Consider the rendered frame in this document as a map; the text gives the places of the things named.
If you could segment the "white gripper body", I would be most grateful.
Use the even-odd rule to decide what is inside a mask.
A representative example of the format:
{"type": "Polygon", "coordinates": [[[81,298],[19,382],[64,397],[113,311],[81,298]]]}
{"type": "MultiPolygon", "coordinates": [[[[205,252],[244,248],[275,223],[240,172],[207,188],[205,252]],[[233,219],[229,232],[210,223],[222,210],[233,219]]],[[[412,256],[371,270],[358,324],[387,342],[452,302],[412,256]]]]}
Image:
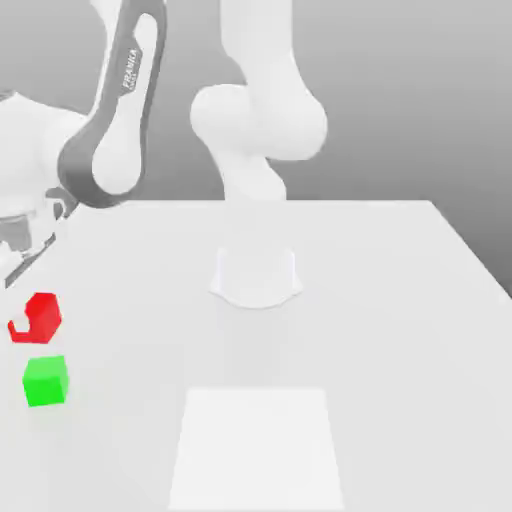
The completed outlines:
{"type": "Polygon", "coordinates": [[[30,254],[23,255],[19,251],[10,249],[0,250],[0,289],[7,290],[33,263],[44,254],[56,241],[56,234],[53,233],[40,249],[30,254]]]}

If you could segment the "small red cube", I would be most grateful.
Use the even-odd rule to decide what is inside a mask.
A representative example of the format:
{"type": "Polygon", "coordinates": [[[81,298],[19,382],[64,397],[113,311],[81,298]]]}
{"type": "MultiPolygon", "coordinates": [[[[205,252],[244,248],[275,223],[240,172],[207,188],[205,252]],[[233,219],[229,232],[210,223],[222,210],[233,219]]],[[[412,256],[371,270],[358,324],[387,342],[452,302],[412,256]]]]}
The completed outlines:
{"type": "Polygon", "coordinates": [[[54,293],[34,293],[25,305],[25,315],[29,322],[27,331],[17,330],[13,321],[7,324],[13,343],[48,344],[62,322],[54,293]]]}

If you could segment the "small green cube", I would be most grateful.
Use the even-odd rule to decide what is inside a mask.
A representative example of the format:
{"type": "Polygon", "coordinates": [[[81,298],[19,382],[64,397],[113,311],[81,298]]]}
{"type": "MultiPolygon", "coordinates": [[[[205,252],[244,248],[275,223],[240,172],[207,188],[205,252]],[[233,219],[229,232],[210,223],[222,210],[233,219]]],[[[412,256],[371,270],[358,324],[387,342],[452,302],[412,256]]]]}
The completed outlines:
{"type": "Polygon", "coordinates": [[[30,407],[62,404],[69,389],[69,375],[63,355],[30,358],[22,383],[30,407]]]}

